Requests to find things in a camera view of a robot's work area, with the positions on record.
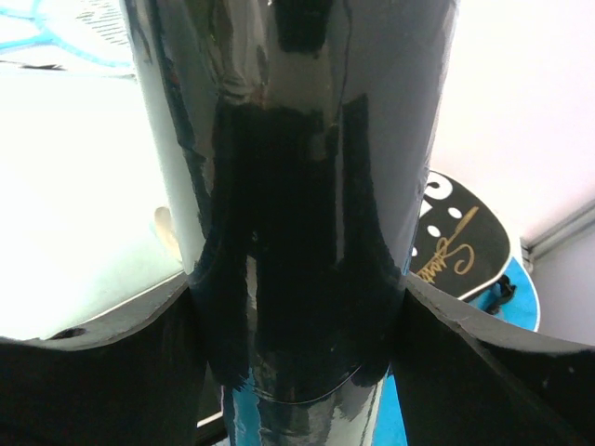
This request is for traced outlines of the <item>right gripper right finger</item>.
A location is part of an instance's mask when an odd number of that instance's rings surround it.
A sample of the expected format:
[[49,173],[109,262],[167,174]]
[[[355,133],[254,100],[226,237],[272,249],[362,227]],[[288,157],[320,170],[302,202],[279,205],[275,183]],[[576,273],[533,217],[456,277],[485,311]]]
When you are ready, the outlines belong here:
[[592,346],[406,283],[392,369],[409,444],[593,444]]

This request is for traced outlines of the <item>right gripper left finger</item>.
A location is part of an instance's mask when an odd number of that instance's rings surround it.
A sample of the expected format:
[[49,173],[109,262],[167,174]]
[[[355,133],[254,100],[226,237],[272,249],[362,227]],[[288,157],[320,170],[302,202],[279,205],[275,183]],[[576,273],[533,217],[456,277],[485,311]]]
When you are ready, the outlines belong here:
[[1,340],[4,445],[193,445],[205,376],[182,278],[47,340]]

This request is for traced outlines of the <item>black shuttlecock tube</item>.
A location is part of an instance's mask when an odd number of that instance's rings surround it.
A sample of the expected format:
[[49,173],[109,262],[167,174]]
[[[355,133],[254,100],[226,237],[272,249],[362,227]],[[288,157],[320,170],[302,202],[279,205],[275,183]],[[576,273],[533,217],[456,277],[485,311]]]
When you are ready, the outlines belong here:
[[234,445],[368,445],[454,1],[125,1],[205,245],[187,274]]

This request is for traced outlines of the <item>white shuttlecock tube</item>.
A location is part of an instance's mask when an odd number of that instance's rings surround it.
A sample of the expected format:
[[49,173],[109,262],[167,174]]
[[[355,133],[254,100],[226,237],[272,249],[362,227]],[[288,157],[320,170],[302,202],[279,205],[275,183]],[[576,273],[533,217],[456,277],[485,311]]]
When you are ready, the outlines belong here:
[[142,63],[137,76],[150,122],[182,267],[192,274],[205,245],[190,170],[178,143],[174,120],[155,64]]

